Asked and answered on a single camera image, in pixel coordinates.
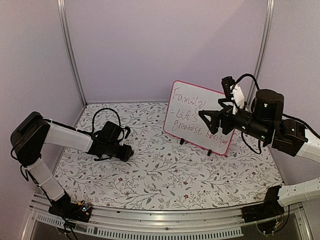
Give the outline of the front aluminium rail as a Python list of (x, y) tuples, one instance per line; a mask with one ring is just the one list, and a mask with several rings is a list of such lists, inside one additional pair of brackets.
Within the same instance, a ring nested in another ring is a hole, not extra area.
[(305, 209), (294, 204), (275, 233), (268, 218), (245, 222), (240, 206), (200, 210), (92, 208), (88, 222), (64, 221), (49, 213), (49, 202), (36, 193), (29, 205), (24, 240), (314, 240)]

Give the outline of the right aluminium frame post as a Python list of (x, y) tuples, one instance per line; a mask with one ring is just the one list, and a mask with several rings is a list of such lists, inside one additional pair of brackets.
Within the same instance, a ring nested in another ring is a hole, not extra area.
[(254, 74), (253, 74), (257, 82), (262, 70), (263, 61), (264, 61), (264, 57), (267, 50), (267, 45), (268, 45), (268, 40), (271, 32), (273, 15), (274, 15), (274, 7), (275, 7), (275, 1), (268, 0), (266, 4), (265, 19), (264, 19), (258, 57), (257, 57), (257, 61), (254, 68)]

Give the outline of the pink framed whiteboard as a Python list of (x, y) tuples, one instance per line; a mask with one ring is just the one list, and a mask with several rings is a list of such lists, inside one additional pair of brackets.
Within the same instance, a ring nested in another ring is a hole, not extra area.
[(201, 110), (221, 110), (218, 99), (223, 97), (222, 92), (180, 80), (174, 81), (164, 120), (164, 132), (206, 151), (225, 156), (234, 131), (224, 135), (219, 129), (212, 134), (199, 116)]

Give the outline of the black whiteboard stand foot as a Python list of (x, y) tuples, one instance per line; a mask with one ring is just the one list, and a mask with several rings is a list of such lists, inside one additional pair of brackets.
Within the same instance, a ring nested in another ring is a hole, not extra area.
[(184, 138), (181, 138), (179, 144), (180, 144), (180, 145), (183, 145), (185, 142), (186, 142), (185, 139), (184, 139)]

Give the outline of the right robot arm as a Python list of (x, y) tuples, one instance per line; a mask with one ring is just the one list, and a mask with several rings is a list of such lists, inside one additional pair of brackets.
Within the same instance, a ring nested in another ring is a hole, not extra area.
[(283, 113), (284, 96), (270, 89), (256, 92), (251, 111), (228, 103), (230, 99), (221, 98), (221, 110), (200, 110), (200, 118), (214, 135), (222, 129), (224, 135), (239, 130), (258, 140), (258, 146), (271, 145), (273, 149), (292, 157), (302, 157), (320, 161), (320, 136), (312, 128), (293, 116)]

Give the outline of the aluminium frame post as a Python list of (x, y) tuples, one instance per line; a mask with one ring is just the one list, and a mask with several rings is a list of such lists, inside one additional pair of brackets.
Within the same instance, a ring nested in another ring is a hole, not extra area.
[(274, 7), (275, 7), (275, 1), (268, 0), (266, 4), (265, 19), (264, 19), (258, 57), (257, 57), (257, 61), (254, 68), (254, 74), (253, 74), (257, 82), (262, 70), (263, 61), (264, 61), (264, 57), (267, 50), (267, 45), (268, 45), (268, 40), (271, 32), (273, 15), (274, 15)]
[(63, 35), (65, 49), (66, 49), (68, 61), (70, 64), (70, 69), (73, 76), (74, 84), (75, 84), (77, 93), (79, 95), (80, 102), (85, 107), (88, 103), (87, 103), (84, 88), (81, 82), (81, 78), (80, 78), (80, 74), (78, 71), (77, 62), (75, 58), (75, 53), (72, 45), (68, 18), (67, 18), (67, 11), (66, 11), (66, 3), (64, 0), (57, 0), (56, 2), (57, 2), (57, 9), (59, 14), (61, 31)]

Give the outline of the left aluminium frame post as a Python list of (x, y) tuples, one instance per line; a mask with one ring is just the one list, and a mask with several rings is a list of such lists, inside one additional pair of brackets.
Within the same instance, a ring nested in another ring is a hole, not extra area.
[(59, 14), (61, 31), (63, 35), (65, 49), (66, 49), (68, 61), (70, 64), (70, 69), (73, 76), (74, 84), (75, 84), (77, 93), (79, 95), (80, 102), (85, 107), (88, 103), (87, 103), (84, 88), (81, 82), (81, 78), (80, 78), (80, 74), (78, 71), (77, 62), (75, 58), (75, 53), (72, 45), (68, 18), (67, 18), (67, 11), (66, 11), (66, 3), (64, 0), (57, 0), (56, 2), (57, 2), (57, 9)]

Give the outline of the floral patterned table mat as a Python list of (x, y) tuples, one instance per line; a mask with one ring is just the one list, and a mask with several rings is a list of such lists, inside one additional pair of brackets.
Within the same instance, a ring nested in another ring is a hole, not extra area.
[(77, 127), (90, 131), (105, 122), (131, 128), (126, 144), (134, 154), (96, 161), (67, 148), (54, 177), (75, 201), (136, 210), (195, 210), (260, 202), (283, 179), (268, 150), (256, 154), (257, 140), (235, 131), (224, 156), (190, 143), (180, 144), (163, 130), (166, 103), (90, 104)]

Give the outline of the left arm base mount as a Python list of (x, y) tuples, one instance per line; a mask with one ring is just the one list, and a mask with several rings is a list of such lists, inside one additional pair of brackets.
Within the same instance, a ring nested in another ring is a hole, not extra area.
[(88, 223), (92, 214), (93, 205), (91, 203), (53, 201), (48, 212), (63, 219), (75, 220)]

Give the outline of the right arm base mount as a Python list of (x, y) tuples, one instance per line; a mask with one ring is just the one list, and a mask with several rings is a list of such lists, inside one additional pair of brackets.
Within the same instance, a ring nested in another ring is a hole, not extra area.
[(273, 218), (285, 213), (284, 207), (275, 202), (263, 202), (241, 208), (241, 217), (245, 223)]

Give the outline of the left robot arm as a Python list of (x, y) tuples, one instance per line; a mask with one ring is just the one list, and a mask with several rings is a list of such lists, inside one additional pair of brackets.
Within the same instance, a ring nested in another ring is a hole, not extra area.
[(74, 205), (68, 193), (53, 175), (49, 163), (49, 149), (61, 152), (72, 149), (94, 156), (96, 161), (116, 158), (126, 162), (134, 154), (133, 148), (124, 143), (131, 133), (129, 127), (107, 121), (102, 129), (82, 130), (44, 118), (39, 112), (31, 112), (10, 134), (11, 157), (18, 161), (63, 216), (74, 213)]

